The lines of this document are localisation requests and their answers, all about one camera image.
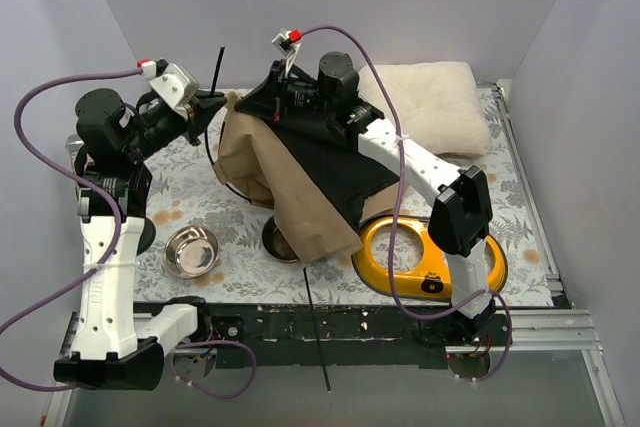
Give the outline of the beige fabric pet tent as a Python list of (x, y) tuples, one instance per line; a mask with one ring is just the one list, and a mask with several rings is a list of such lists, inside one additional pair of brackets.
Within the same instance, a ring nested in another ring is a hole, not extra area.
[(273, 210), (277, 227), (304, 264), (360, 250), (359, 227), (347, 223), (263, 121), (235, 110), (240, 93), (225, 97), (214, 166), (218, 180)]

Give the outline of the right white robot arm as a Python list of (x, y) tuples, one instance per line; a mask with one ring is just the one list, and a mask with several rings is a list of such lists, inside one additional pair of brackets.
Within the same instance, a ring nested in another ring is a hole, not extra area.
[(448, 315), (454, 336), (475, 344), (489, 331), (495, 302), (489, 289), (485, 246), (493, 212), (485, 174), (439, 159), (399, 135), (399, 125), (363, 100), (351, 57), (329, 52), (315, 78), (275, 61), (266, 79), (236, 106), (274, 128), (303, 134), (326, 146), (377, 162), (413, 187), (431, 206), (428, 234), (444, 252), (452, 294)]

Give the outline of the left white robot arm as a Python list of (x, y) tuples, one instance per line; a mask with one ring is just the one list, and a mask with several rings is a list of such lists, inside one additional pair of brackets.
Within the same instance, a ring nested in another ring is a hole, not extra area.
[(100, 187), (78, 189), (84, 269), (78, 327), (69, 353), (54, 364), (56, 381), (98, 390), (157, 387), (165, 358), (182, 340), (205, 345), (213, 333), (206, 302), (172, 298), (138, 329), (134, 322), (137, 257), (155, 240), (146, 207), (152, 174), (145, 162), (179, 137), (196, 145), (225, 105), (221, 92), (199, 91), (180, 116), (160, 97), (144, 94), (134, 106), (108, 88), (92, 90), (75, 107), (82, 140), (74, 171)]

